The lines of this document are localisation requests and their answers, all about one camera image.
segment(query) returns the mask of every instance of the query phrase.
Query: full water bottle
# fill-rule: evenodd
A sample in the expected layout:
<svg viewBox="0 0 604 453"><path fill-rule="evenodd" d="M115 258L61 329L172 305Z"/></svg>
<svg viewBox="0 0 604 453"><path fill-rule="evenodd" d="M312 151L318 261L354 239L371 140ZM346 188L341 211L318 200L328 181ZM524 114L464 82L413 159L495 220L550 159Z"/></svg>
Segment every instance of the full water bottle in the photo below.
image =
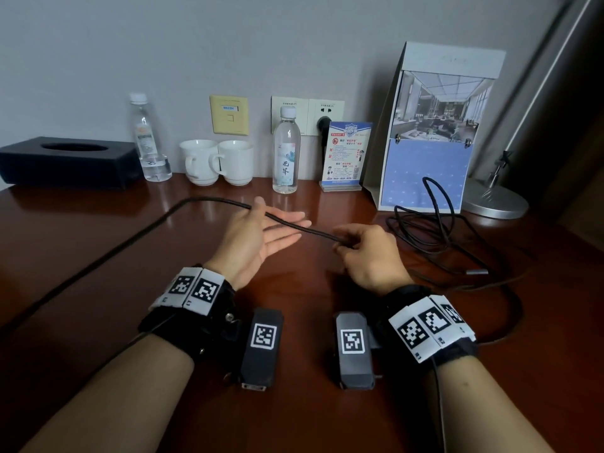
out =
<svg viewBox="0 0 604 453"><path fill-rule="evenodd" d="M159 151L157 134L153 131L147 103L147 95L144 93L130 94L131 120L138 158L147 181L166 181L172 177L172 170L168 158Z"/></svg>
<svg viewBox="0 0 604 453"><path fill-rule="evenodd" d="M275 129L275 158L272 167L272 189L291 194L298 189L300 129L296 124L295 106L281 106L281 122Z"/></svg>

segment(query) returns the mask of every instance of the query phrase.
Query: person's left arm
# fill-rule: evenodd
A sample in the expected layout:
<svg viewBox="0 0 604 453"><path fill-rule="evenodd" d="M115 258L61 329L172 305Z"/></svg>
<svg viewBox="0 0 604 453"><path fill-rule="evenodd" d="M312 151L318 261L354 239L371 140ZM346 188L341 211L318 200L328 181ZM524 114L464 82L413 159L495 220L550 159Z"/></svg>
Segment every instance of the person's left arm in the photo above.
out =
<svg viewBox="0 0 604 453"><path fill-rule="evenodd" d="M254 199L252 210L235 214L219 249L204 264L235 290L249 283L268 256L301 236L268 219L266 212L310 226L304 213L268 207L261 197ZM148 335L103 367L21 451L154 452L193 366L185 352Z"/></svg>

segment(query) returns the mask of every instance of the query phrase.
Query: white bottle cap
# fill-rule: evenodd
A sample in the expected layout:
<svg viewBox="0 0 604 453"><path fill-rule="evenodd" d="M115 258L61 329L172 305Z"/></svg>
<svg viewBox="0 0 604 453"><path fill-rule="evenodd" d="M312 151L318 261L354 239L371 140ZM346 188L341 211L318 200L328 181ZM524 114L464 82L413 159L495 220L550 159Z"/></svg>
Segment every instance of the white bottle cap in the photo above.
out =
<svg viewBox="0 0 604 453"><path fill-rule="evenodd" d="M281 106L281 117L287 119L296 118L296 107L295 106Z"/></svg>
<svg viewBox="0 0 604 453"><path fill-rule="evenodd" d="M130 103L132 105L147 105L147 95L144 93L131 92Z"/></svg>

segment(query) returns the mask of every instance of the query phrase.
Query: person's right arm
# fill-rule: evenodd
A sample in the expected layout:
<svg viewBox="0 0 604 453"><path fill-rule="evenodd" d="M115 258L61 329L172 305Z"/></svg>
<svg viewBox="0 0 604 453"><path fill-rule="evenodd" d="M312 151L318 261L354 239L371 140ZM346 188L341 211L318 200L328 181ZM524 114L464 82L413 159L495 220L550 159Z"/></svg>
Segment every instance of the person's right arm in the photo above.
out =
<svg viewBox="0 0 604 453"><path fill-rule="evenodd" d="M334 246L352 280L378 296L412 284L400 260L396 238L380 226L348 224L334 229L354 243ZM445 438L449 452L552 452L490 373L472 356L438 367ZM434 374L425 380L433 419L438 423Z"/></svg>

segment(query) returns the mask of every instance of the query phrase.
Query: mug handle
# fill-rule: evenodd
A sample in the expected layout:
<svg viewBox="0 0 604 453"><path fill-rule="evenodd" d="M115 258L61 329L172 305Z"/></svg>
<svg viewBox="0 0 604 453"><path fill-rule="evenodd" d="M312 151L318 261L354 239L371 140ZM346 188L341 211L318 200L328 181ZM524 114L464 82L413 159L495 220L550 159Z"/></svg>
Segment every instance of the mug handle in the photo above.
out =
<svg viewBox="0 0 604 453"><path fill-rule="evenodd" d="M225 155L224 155L224 154L211 154L211 155L210 155L210 168L211 168L211 170L212 170L212 171L213 171L215 174L223 174L224 176L226 176L227 174L226 174L226 171L225 171L225 170L221 170L221 169L220 169L220 167L218 168L218 170L216 170L216 169L214 168L214 164L215 164L215 162L214 162L214 161L215 161L217 158L223 158L223 159L224 159L224 158L225 158Z"/></svg>
<svg viewBox="0 0 604 453"><path fill-rule="evenodd" d="M194 172L195 172L195 167L193 167L194 163L195 163L195 158L192 156L187 156L185 158L185 171L191 178L198 179L198 176L196 174L194 174Z"/></svg>

